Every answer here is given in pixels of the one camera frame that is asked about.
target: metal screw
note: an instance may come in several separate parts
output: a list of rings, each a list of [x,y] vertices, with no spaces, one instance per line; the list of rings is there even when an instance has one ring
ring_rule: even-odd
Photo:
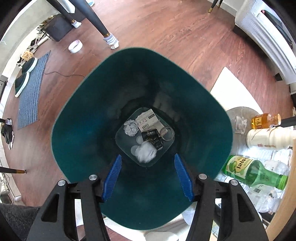
[[[233,186],[236,186],[239,183],[237,180],[234,180],[234,179],[232,179],[230,182]]]
[[[95,175],[95,174],[89,176],[89,179],[90,179],[91,181],[94,181],[94,180],[96,180],[97,178],[98,178],[98,176]]]
[[[65,180],[59,180],[59,182],[57,183],[59,186],[63,186],[66,184]]]
[[[206,174],[199,174],[198,177],[202,180],[207,179],[207,175]]]

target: soju bottle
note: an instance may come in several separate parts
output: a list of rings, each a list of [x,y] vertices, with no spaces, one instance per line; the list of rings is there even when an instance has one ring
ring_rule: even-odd
[[[288,176],[266,170],[258,160],[235,155],[228,157],[222,172],[250,187],[265,184],[284,190],[288,181]]]

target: yellow label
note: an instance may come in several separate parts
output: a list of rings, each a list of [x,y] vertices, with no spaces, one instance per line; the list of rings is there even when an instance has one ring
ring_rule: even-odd
[[[226,171],[233,173],[234,175],[246,179],[247,170],[250,167],[250,164],[253,162],[253,159],[242,157],[242,156],[233,156],[227,163]]]
[[[255,118],[255,125],[256,126],[261,126],[262,125],[262,121],[261,121],[261,117],[257,117],[257,118]]]

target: white tape roll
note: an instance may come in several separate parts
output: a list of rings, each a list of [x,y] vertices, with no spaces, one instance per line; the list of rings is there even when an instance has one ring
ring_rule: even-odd
[[[69,47],[68,50],[71,53],[77,53],[80,49],[82,48],[82,43],[80,40],[75,40],[74,42],[72,42]]]

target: brown wood floor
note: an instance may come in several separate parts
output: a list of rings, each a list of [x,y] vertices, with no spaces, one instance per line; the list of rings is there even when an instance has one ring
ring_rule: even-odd
[[[194,76],[210,90],[223,67],[245,85],[263,112],[292,116],[289,87],[276,82],[264,60],[248,43],[232,32],[234,17],[223,9],[208,10],[207,0],[101,0],[93,6],[107,29],[119,40],[120,48],[141,46],[155,50]],[[80,39],[83,48],[70,54],[69,44]],[[35,53],[51,50],[45,73],[87,75],[114,51],[85,19],[61,41],[46,41]],[[55,163],[50,133],[62,106],[83,77],[44,75],[38,105],[38,121],[17,130],[19,99],[12,89],[4,118],[13,119],[15,142],[4,145],[11,168],[26,169],[13,175],[26,205],[42,205],[58,180],[64,178]]]

